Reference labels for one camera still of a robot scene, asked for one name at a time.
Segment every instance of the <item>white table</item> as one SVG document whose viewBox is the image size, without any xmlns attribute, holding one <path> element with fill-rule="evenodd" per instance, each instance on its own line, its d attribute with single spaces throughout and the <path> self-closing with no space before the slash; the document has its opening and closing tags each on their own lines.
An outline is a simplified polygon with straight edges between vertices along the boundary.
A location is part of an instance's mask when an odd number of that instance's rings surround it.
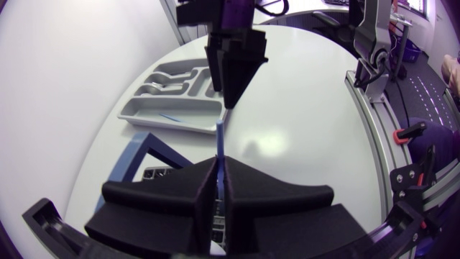
<svg viewBox="0 0 460 259">
<path fill-rule="evenodd" d="M 225 152 L 288 183 L 327 184 L 371 231 L 382 222 L 377 173 L 345 72 L 357 60 L 336 43 L 301 29 L 256 26 L 267 32 L 265 63 L 226 120 Z M 143 72 L 123 93 L 97 134 L 70 198 L 65 221 L 84 233 L 101 186 L 136 132 L 150 131 L 196 163 L 216 154 L 215 136 L 132 126 L 117 119 L 129 97 L 153 69 L 166 62 L 206 56 L 207 38 L 179 47 Z M 164 165 L 147 156 L 148 166 Z"/>
<path fill-rule="evenodd" d="M 264 6 L 266 10 L 272 13 L 280 13 L 283 8 L 283 2 L 278 1 L 273 4 Z M 306 14 L 313 11 L 342 11 L 347 12 L 347 6 L 337 6 L 333 4 L 325 4 L 321 0 L 289 0 L 289 11 L 286 15 L 282 17 L 289 17 L 292 15 Z M 254 11 L 254 19 L 252 20 L 254 24 L 264 24 L 273 19 L 279 19 L 279 17 L 271 17 L 266 15 L 258 10 Z"/>
</svg>

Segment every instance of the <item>purple cloth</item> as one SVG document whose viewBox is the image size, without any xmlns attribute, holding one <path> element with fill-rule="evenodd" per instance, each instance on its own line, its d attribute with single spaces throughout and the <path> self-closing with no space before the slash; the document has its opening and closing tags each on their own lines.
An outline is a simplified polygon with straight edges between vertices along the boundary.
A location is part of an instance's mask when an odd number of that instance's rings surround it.
<svg viewBox="0 0 460 259">
<path fill-rule="evenodd" d="M 438 172 L 458 157 L 460 134 L 458 131 L 452 132 L 447 127 L 426 119 L 409 118 L 411 125 L 418 122 L 425 122 L 426 129 L 423 131 L 422 136 L 416 137 L 409 142 L 408 147 L 412 162 L 420 162 L 424 158 L 428 147 L 434 145 L 435 165 L 433 170 L 434 172 Z M 406 123 L 402 122 L 401 127 L 406 128 Z"/>
</svg>

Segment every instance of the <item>white wall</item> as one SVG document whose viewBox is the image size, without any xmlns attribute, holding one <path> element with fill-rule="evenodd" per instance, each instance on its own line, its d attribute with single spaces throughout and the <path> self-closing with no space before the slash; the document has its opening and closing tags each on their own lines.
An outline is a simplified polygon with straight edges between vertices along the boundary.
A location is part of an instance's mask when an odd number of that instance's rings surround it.
<svg viewBox="0 0 460 259">
<path fill-rule="evenodd" d="M 445 54 L 452 57 L 457 57 L 460 51 L 460 42 L 456 36 L 455 29 L 452 26 L 451 20 L 440 0 L 436 0 L 436 15 L 435 27 L 433 34 L 433 44 L 427 52 L 429 66 L 438 74 L 441 75 L 441 65 Z"/>
<path fill-rule="evenodd" d="M 155 0 L 9 0 L 0 14 L 0 219 L 25 258 L 42 197 L 65 216 L 81 163 L 123 90 L 178 46 Z"/>
<path fill-rule="evenodd" d="M 435 0 L 427 0 L 427 17 L 426 19 L 401 7 L 397 7 L 397 12 L 411 21 L 412 27 L 409 29 L 409 39 L 412 40 L 421 50 L 428 51 L 431 49 L 434 33 Z"/>
</svg>

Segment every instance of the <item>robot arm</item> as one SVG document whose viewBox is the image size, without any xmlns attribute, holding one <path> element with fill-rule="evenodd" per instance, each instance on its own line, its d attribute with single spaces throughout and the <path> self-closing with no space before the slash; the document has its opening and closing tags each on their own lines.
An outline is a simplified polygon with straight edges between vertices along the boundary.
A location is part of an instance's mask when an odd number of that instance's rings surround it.
<svg viewBox="0 0 460 259">
<path fill-rule="evenodd" d="M 265 55 L 265 32 L 252 29 L 254 9 L 265 14 L 280 16 L 288 12 L 288 0 L 279 14 L 269 13 L 254 0 L 180 0 L 178 25 L 205 24 L 210 35 L 205 47 L 215 91 L 223 91 L 227 109 L 233 109 L 261 64 Z M 387 50 L 390 49 L 388 1 L 366 1 L 364 20 L 355 32 L 354 47 L 361 55 L 361 63 L 369 68 L 357 83 L 366 87 L 383 74 Z M 376 88 L 382 94 L 382 83 Z"/>
</svg>

